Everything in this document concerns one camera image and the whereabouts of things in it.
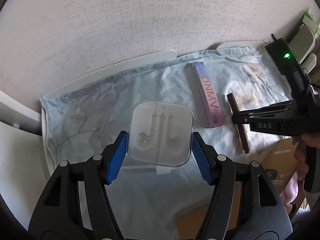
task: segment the pink and purple box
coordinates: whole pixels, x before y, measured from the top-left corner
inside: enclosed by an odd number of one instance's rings
[[[214,87],[203,62],[194,62],[193,71],[201,93],[210,128],[223,125],[223,117]]]

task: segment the floral patterned fabric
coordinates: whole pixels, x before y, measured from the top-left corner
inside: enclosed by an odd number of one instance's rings
[[[194,61],[203,61],[214,85],[225,124],[208,129]],[[251,132],[251,152],[244,154],[226,95],[232,92],[240,110],[288,100],[290,91],[273,65],[264,66],[258,48],[206,50],[172,61],[147,65],[104,78],[66,97],[41,99],[46,110],[46,143],[55,164],[86,161],[129,130],[132,112],[141,101],[188,106],[194,130],[204,141],[237,162],[262,161],[281,136]],[[125,165],[139,165],[126,156]],[[83,187],[80,187],[84,202]],[[108,197],[125,238],[178,239],[175,219],[210,201],[212,187],[201,178],[193,157],[170,174],[153,169],[121,169],[107,186]],[[83,205],[84,223],[90,227]]]

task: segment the white earphone tray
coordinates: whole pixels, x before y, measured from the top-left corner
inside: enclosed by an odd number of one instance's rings
[[[182,105],[144,101],[132,117],[128,154],[142,162],[178,167],[191,155],[193,114]]]

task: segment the device handle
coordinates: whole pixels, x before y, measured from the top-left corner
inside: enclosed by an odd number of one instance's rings
[[[310,193],[320,191],[320,149],[309,147],[298,137],[300,149],[306,153],[306,162],[309,165],[309,171],[304,181],[304,190]]]

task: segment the earphone-shaped slot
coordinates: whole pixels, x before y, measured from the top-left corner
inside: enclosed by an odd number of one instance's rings
[[[156,130],[158,126],[158,115],[157,115],[158,104],[155,104],[154,112],[151,116],[151,124],[149,135],[146,133],[139,133],[136,137],[136,147],[141,151],[148,150],[154,143],[156,138]]]
[[[174,155],[178,155],[183,150],[183,143],[181,141],[181,138],[174,137],[172,138],[173,133],[173,108],[171,109],[170,115],[168,116],[168,122],[167,122],[167,131],[165,134],[165,144],[167,146],[167,149]]]

